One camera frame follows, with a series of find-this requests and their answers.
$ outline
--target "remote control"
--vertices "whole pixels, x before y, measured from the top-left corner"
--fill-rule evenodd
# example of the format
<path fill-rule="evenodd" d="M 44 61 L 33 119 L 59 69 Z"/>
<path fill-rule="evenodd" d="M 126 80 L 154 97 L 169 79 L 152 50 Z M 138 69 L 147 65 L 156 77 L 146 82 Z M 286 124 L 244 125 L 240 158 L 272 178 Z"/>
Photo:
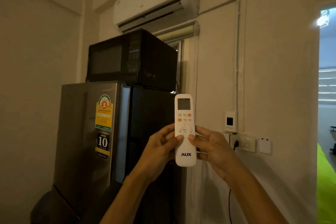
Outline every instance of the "remote control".
<path fill-rule="evenodd" d="M 180 167 L 192 167 L 196 164 L 196 147 L 188 135 L 195 135 L 194 103 L 190 94 L 175 96 L 175 136 L 184 135 L 183 142 L 175 148 L 175 161 Z"/>

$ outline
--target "black microwave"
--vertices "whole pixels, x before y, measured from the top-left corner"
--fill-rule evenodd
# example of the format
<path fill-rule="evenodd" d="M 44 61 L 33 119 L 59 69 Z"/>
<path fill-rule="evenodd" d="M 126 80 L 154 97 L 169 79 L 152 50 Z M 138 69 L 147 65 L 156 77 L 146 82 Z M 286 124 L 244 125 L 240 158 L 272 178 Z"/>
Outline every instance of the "black microwave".
<path fill-rule="evenodd" d="M 177 56 L 175 49 L 140 29 L 90 45 L 86 81 L 123 81 L 174 91 Z"/>

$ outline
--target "air conditioner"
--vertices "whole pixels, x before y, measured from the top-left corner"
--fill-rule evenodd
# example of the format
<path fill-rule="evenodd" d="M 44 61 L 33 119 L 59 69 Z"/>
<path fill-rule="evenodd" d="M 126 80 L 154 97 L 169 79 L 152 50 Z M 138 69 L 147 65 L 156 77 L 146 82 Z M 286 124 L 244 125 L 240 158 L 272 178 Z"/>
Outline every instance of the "air conditioner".
<path fill-rule="evenodd" d="M 113 23 L 122 32 L 159 31 L 197 17 L 199 0 L 117 0 Z"/>

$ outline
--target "silver refrigerator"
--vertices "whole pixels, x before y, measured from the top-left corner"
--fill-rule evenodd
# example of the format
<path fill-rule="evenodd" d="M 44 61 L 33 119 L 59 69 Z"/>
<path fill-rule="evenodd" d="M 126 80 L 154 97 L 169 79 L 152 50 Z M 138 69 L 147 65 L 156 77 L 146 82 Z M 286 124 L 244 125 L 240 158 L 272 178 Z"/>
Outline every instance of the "silver refrigerator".
<path fill-rule="evenodd" d="M 80 223 L 91 215 L 89 222 L 98 224 L 118 192 L 108 192 L 112 184 L 120 188 L 149 136 L 174 122 L 174 97 L 122 82 L 62 86 L 48 222 Z M 174 161 L 166 165 L 146 190 L 134 223 L 173 223 L 179 207 L 173 181 L 180 174 Z"/>

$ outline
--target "menu ok button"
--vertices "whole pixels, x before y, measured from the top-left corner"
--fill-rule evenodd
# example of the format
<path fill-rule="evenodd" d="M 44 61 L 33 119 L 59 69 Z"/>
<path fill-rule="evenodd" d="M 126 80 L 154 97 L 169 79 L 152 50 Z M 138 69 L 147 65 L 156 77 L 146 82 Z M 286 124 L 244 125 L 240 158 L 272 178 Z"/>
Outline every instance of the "menu ok button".
<path fill-rule="evenodd" d="M 189 129 L 188 129 L 187 127 L 183 127 L 183 128 L 181 129 L 181 133 L 182 133 L 183 135 L 188 134 L 188 132 L 189 132 Z"/>

